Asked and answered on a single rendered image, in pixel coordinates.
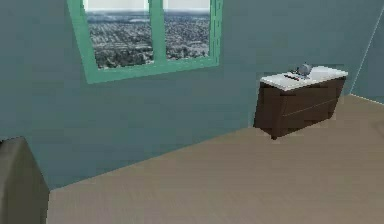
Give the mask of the green framed window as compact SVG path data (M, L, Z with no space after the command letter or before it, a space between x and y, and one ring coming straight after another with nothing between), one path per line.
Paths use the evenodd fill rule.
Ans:
M66 0L89 84L215 67L223 0Z

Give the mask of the dark brown white-topped dresser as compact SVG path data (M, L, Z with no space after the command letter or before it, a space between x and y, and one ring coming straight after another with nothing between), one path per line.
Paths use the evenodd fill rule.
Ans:
M325 66L313 67L307 77L291 72L262 77L253 126L276 140L330 119L347 77L346 71Z

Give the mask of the grey round object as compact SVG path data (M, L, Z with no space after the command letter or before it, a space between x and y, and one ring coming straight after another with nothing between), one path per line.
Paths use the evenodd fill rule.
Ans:
M308 76L312 71L313 66L307 63L303 63L297 68L297 72L301 76Z

